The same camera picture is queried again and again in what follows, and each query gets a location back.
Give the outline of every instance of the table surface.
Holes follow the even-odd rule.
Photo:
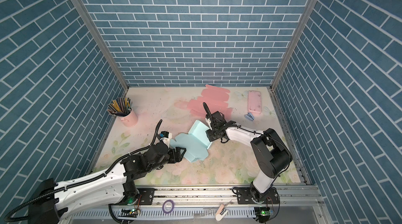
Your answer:
[[[95,171],[109,167],[118,157],[150,144],[155,126],[163,119],[159,131],[169,131],[173,138],[179,133],[188,133],[195,120],[205,123],[205,118],[195,116],[187,109],[191,99],[201,96],[204,87],[154,87],[130,88],[127,93],[132,108],[138,116],[138,123],[125,127],[117,118],[95,165]],[[255,129],[274,129],[286,143],[281,126],[266,87],[227,87],[230,91],[229,108],[233,108],[230,120]],[[247,114],[248,92],[261,92],[262,113],[249,121]],[[166,164],[135,181],[137,185],[216,185],[249,184],[257,176],[259,167],[253,150],[245,145],[228,141],[226,144],[214,141],[203,161],[190,163],[188,160]],[[299,175],[292,162],[276,183],[300,183]]]

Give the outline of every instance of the pink pencil holder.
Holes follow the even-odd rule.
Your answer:
[[[127,116],[121,117],[120,121],[126,127],[133,127],[138,122],[138,116],[135,114],[133,110],[131,110],[131,112]]]

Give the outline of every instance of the pink pencil case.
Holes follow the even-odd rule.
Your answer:
[[[261,114],[261,92],[249,91],[249,112]]]

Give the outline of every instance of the brick wallpaper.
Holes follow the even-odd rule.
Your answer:
[[[1,223],[42,180],[84,175],[122,92],[70,0],[0,0]]]
[[[334,223],[402,223],[402,0],[319,0],[277,89]]]
[[[130,86],[268,86],[307,0],[83,0]]]

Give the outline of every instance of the robotic arm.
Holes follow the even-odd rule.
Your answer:
[[[28,224],[57,224],[60,219],[88,208],[106,204],[133,205],[139,201],[139,191],[134,180],[144,177],[148,172],[161,169],[165,164],[173,164],[183,159],[185,148],[169,148],[164,142],[172,134],[163,131],[158,135],[156,126],[151,145],[123,155],[105,170],[69,181],[55,183],[47,179],[39,184],[29,201],[10,211],[4,218],[6,222],[28,220]],[[11,217],[28,206],[28,215]]]
[[[260,171],[250,184],[250,194],[255,202],[264,201],[275,179],[290,165],[292,155],[276,131],[255,131],[242,127],[234,121],[227,122],[225,116],[219,111],[211,114],[204,102],[207,112],[205,120],[209,125],[206,131],[210,142],[221,139],[221,143],[229,140],[238,141],[253,149]]]

